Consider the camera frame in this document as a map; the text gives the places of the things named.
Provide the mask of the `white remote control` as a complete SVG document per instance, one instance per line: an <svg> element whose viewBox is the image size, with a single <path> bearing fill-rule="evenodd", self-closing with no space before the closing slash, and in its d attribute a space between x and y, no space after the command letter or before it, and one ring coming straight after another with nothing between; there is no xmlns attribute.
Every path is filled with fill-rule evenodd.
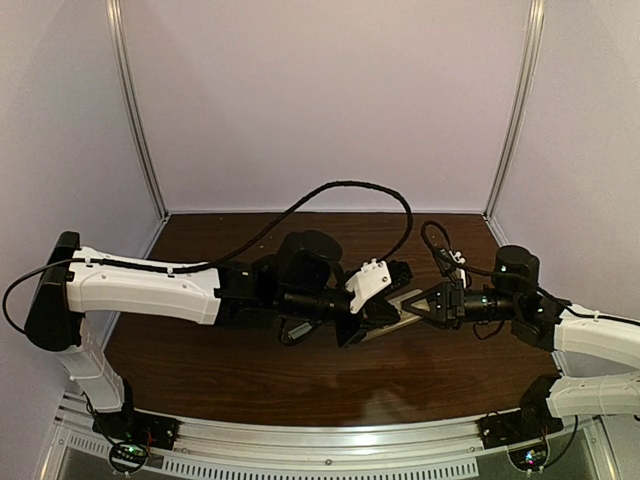
<svg viewBox="0 0 640 480"><path fill-rule="evenodd" d="M382 326L375 327L374 329L368 331L361 342L368 342L374 339L377 339L381 336L391 334L395 331L398 331L402 328L409 327L413 324L416 324L422 320L420 315L411 313L403 309L402 305L406 300L413 298L416 295L422 293L420 289L413 289L406 293L396 295L389 300L390 305L395 309L396 316L393 318L392 322L387 322Z"/></svg>

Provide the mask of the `grey battery cover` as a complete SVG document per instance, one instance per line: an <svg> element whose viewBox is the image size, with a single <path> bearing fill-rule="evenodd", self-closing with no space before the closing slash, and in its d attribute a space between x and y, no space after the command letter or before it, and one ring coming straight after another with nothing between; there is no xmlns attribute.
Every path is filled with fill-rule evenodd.
<svg viewBox="0 0 640 480"><path fill-rule="evenodd" d="M286 333L285 338L289 342L293 342L293 343L298 341L303 341L309 335L314 333L318 329L318 327L319 327L319 324L304 323L289 330Z"/></svg>

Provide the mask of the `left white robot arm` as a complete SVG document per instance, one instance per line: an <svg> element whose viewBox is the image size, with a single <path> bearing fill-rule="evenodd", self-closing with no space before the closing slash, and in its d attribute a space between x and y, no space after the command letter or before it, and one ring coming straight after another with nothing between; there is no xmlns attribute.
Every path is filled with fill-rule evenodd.
<svg viewBox="0 0 640 480"><path fill-rule="evenodd" d="M133 414L127 382L109 365L83 325L86 313L114 311L186 320L224 328L259 328L294 321L299 342L319 326L334 326L337 343L397 323L388 296L411 278L405 262L372 259L352 272L327 234L288 234L276 253L250 263L165 263L111 256L82 246L78 233L60 235L39 281L24 325L28 340L57 354L72 381L105 415L106 429L123 444L137 442L144 424Z"/></svg>

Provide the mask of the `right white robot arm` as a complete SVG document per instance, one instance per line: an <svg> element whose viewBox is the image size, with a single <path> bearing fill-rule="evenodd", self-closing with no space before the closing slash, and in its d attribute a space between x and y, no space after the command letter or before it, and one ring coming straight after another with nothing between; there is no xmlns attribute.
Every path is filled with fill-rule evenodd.
<svg viewBox="0 0 640 480"><path fill-rule="evenodd" d="M520 400L512 430L535 440L551 418L580 415L636 415L639 412L639 323L585 309L544 291L540 261L524 247L498 249L491 284L480 290L450 279L401 304L403 311L444 330L465 323L507 323L523 343L547 352L586 354L629 367L623 374L542 376Z"/></svg>

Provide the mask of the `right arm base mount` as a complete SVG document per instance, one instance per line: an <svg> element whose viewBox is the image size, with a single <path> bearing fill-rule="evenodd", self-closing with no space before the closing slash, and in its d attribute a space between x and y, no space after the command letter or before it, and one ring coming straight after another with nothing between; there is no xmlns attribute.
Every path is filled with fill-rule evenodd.
<svg viewBox="0 0 640 480"><path fill-rule="evenodd" d="M492 411L478 419L476 425L485 449L543 439L564 428L561 419L548 413L538 415L531 408L502 413Z"/></svg>

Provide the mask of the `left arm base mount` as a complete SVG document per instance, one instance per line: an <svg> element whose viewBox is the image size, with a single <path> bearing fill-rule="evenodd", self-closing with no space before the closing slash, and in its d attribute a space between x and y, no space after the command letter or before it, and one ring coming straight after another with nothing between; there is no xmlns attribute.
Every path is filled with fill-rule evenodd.
<svg viewBox="0 0 640 480"><path fill-rule="evenodd" d="M143 413L137 410L127 417L123 412L96 413L92 429L111 440L171 451L180 422L172 417Z"/></svg>

